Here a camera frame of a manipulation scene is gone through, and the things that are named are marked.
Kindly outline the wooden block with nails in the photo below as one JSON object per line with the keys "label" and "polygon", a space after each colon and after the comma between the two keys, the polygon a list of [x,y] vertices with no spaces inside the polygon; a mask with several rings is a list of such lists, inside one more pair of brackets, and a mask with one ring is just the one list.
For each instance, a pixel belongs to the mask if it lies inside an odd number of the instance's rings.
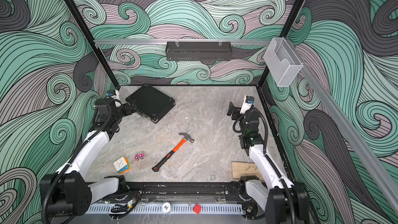
{"label": "wooden block with nails", "polygon": [[254,163],[249,162],[232,162],[232,176],[235,179],[239,179],[242,176],[256,176],[259,180],[263,180],[259,169]]}

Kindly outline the claw hammer orange black handle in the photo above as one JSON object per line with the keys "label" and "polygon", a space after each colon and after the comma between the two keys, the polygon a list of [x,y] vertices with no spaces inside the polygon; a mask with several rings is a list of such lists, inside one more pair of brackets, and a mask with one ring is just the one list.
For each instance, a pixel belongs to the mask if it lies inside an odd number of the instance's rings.
{"label": "claw hammer orange black handle", "polygon": [[190,134],[185,132],[180,132],[180,136],[182,136],[181,141],[164,157],[158,162],[154,167],[152,167],[153,172],[158,172],[160,168],[170,159],[170,157],[186,142],[194,143],[195,139],[193,139]]}

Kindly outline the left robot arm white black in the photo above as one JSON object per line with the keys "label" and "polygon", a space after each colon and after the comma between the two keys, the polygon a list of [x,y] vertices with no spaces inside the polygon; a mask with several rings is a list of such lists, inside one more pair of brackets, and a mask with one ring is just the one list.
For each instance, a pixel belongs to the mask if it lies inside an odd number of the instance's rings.
{"label": "left robot arm white black", "polygon": [[122,175],[91,184],[85,177],[100,151],[118,132],[122,118],[135,113],[137,108],[113,97],[97,100],[95,108],[94,123],[87,137],[64,165],[46,174],[39,183],[41,220],[45,224],[58,217],[64,217],[64,223],[68,224],[74,217],[85,214],[93,203],[129,191]]}

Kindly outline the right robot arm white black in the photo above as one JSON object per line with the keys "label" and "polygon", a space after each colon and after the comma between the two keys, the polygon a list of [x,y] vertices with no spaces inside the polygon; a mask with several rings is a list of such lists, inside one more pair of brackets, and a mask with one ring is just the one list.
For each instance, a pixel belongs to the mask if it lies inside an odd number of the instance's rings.
{"label": "right robot arm white black", "polygon": [[240,194],[256,203],[245,207],[243,217],[264,219],[267,224],[308,224],[309,196],[285,175],[268,152],[267,122],[254,106],[254,98],[246,97],[241,107],[230,103],[227,115],[234,121],[232,129],[239,135],[241,149],[262,176],[243,176],[239,180]]}

